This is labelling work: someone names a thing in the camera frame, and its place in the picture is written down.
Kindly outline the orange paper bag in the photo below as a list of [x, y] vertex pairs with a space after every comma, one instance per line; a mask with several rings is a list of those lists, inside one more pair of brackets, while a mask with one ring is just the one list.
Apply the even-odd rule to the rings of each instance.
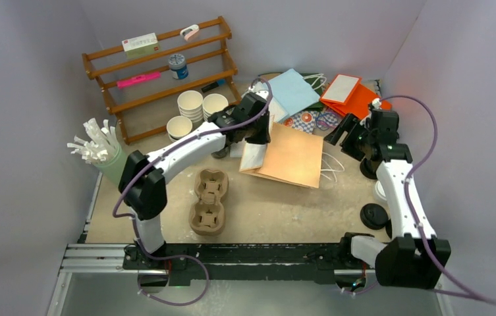
[[319, 101], [342, 117], [353, 114], [360, 120], [365, 119], [369, 114], [368, 105], [380, 96], [365, 87], [361, 81], [356, 76], [337, 74]]

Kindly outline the brown pulp cup carrier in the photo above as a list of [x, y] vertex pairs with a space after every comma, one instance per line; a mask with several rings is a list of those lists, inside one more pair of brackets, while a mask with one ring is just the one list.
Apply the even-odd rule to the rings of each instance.
[[229, 177], [219, 169], [203, 169], [195, 178], [194, 193], [198, 200], [190, 208], [188, 223], [200, 236], [216, 236], [225, 228], [223, 202], [229, 191]]

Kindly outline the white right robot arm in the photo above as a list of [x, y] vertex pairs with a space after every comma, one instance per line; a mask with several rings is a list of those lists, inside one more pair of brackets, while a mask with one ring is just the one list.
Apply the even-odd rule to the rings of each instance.
[[400, 143], [399, 115], [374, 109], [365, 123], [347, 114], [325, 137], [361, 164], [361, 172], [381, 184], [391, 219], [391, 241], [347, 233], [338, 250], [340, 263], [353, 268], [362, 261], [375, 269], [382, 286], [432, 290], [451, 254], [449, 241], [439, 239], [422, 208], [412, 176], [410, 149]]

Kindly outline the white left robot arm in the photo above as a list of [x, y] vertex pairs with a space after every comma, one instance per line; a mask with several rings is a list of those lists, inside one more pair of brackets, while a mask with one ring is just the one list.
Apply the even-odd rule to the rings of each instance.
[[268, 144], [272, 98], [270, 91], [249, 92], [238, 105], [212, 114], [199, 128], [171, 145], [149, 154], [135, 151], [127, 157], [118, 202], [130, 208], [127, 215], [142, 248], [139, 260], [148, 269], [159, 268], [165, 260], [160, 214], [167, 206], [167, 185], [190, 165], [231, 144]]

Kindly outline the white paper cup stack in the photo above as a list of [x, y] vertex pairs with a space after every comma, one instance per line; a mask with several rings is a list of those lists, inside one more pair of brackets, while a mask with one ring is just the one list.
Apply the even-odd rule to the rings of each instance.
[[193, 123], [203, 121], [203, 100], [203, 95], [195, 90], [187, 90], [182, 92], [177, 98], [179, 113], [190, 119]]

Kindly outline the kraft brown paper bag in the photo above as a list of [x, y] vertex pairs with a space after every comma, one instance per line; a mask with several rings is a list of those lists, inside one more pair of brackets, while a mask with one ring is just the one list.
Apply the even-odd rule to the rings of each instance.
[[319, 188], [323, 137], [279, 123], [270, 128], [271, 142], [246, 144], [239, 171], [306, 188]]

